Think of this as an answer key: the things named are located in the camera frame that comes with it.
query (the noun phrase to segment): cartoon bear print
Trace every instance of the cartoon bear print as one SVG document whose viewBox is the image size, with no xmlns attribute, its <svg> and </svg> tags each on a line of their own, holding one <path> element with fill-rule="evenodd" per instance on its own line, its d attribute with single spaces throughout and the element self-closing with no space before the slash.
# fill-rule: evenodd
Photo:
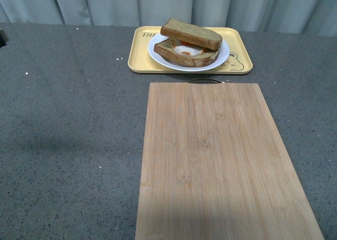
<svg viewBox="0 0 337 240">
<path fill-rule="evenodd" d="M 221 66 L 224 66 L 226 71 L 242 71 L 244 65 L 239 61 L 237 57 L 237 53 L 230 52 L 227 60 Z"/>
</svg>

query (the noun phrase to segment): cutting board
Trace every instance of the cutting board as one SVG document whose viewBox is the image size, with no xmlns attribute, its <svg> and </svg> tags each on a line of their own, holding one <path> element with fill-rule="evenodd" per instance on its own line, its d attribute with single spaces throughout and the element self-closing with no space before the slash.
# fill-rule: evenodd
<svg viewBox="0 0 337 240">
<path fill-rule="evenodd" d="M 150 84 L 136 224 L 149 239 L 323 239 L 258 84 Z"/>
</svg>

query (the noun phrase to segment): black object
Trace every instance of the black object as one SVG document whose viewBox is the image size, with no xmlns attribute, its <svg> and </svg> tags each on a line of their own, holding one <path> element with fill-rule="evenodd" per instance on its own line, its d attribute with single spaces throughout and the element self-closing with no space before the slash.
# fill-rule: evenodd
<svg viewBox="0 0 337 240">
<path fill-rule="evenodd" d="M 0 28 L 0 48 L 6 46 L 7 41 L 8 37 L 6 36 L 6 33 Z"/>
</svg>

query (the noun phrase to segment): white plate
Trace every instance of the white plate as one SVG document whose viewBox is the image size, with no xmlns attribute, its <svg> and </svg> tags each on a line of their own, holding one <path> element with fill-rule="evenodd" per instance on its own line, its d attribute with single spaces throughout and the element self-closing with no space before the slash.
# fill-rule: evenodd
<svg viewBox="0 0 337 240">
<path fill-rule="evenodd" d="M 159 42 L 164 41 L 166 39 L 168 39 L 168 37 L 163 36 L 160 33 L 154 35 L 154 37 L 152 37 L 152 39 L 148 43 L 148 52 L 149 52 L 150 56 L 155 61 L 160 63 L 161 65 L 166 66 L 166 67 L 171 68 L 171 69 L 174 69 L 174 70 L 178 70 L 178 71 L 202 72 L 202 71 L 210 70 L 210 69 L 218 67 L 219 65 L 222 65 L 226 61 L 226 59 L 228 58 L 228 56 L 230 54 L 230 48 L 229 48 L 228 44 L 225 42 L 225 40 L 222 40 L 222 44 L 221 44 L 221 47 L 220 47 L 220 50 L 219 50 L 219 56 L 217 57 L 217 59 L 212 64 L 210 64 L 208 66 L 204 66 L 204 67 L 180 66 L 180 65 L 170 63 L 169 61 L 164 59 L 161 55 L 159 55 L 158 53 L 155 53 L 153 51 L 154 45 L 156 43 L 159 43 Z"/>
</svg>

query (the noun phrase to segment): sandwich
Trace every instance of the sandwich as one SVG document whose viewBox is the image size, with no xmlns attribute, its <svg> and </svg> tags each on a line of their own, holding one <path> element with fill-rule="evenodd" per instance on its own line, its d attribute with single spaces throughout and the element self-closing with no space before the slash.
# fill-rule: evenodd
<svg viewBox="0 0 337 240">
<path fill-rule="evenodd" d="M 209 29 L 171 18 L 160 34 L 168 39 L 155 44 L 154 52 L 178 65 L 204 67 L 219 56 L 222 37 Z"/>
</svg>

